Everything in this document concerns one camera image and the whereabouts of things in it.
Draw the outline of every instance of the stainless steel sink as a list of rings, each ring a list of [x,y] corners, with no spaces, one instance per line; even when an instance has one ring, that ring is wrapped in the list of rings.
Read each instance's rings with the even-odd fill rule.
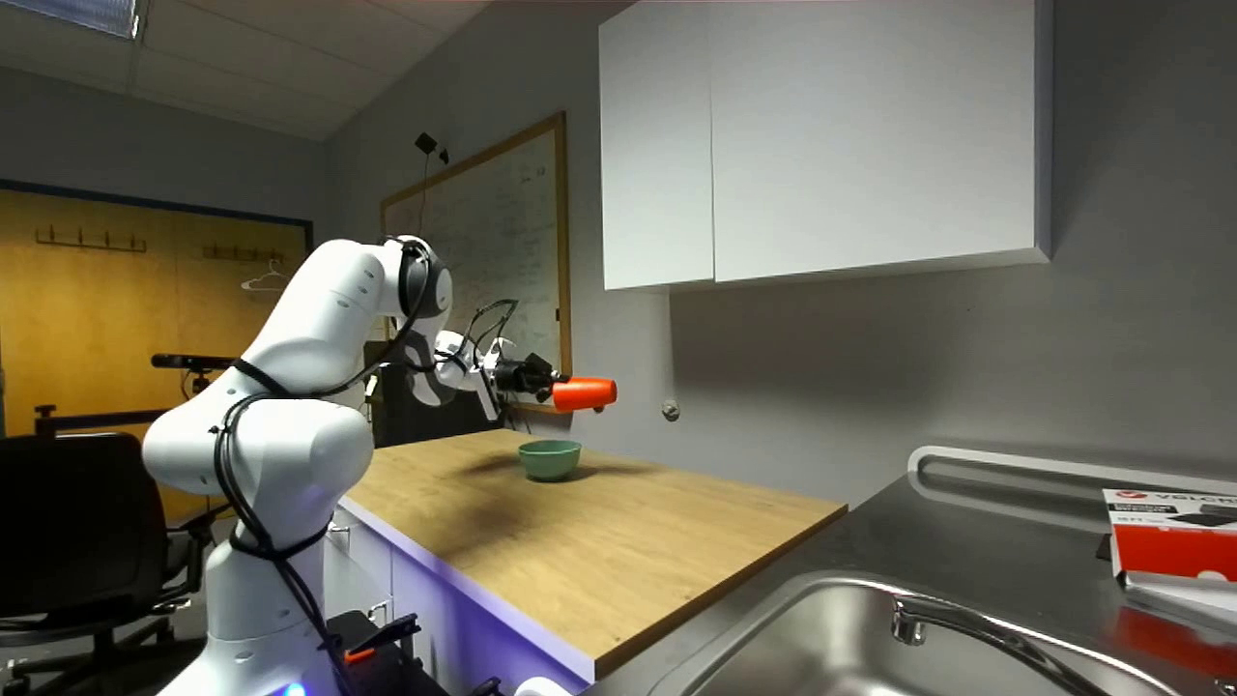
[[[813,574],[782,584],[657,696],[1162,696],[1155,678],[974,608]]]

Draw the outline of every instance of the ceiling light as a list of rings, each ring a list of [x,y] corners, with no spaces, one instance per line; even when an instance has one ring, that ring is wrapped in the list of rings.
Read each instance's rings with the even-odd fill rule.
[[[18,13],[46,14],[55,22],[140,39],[140,0],[0,0]]]

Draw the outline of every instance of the white wall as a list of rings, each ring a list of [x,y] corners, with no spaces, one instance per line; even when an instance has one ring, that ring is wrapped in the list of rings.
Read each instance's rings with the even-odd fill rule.
[[[1057,5],[1057,262],[1014,271],[600,291],[594,19],[501,5],[329,147],[334,210],[573,119],[577,370],[624,402],[577,419],[609,453],[865,498],[919,442],[1237,464],[1237,5]]]
[[[0,68],[0,178],[308,222],[320,147]]]

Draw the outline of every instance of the green bowl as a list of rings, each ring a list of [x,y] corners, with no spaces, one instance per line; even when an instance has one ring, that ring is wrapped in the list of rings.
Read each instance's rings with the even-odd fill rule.
[[[519,445],[519,464],[530,481],[573,481],[581,464],[577,442],[527,442]]]

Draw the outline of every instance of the wooden table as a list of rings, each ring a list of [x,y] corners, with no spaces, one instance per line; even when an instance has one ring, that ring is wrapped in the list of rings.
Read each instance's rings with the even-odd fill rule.
[[[509,431],[379,447],[348,507],[558,633],[603,678],[844,503],[585,453],[532,483]]]

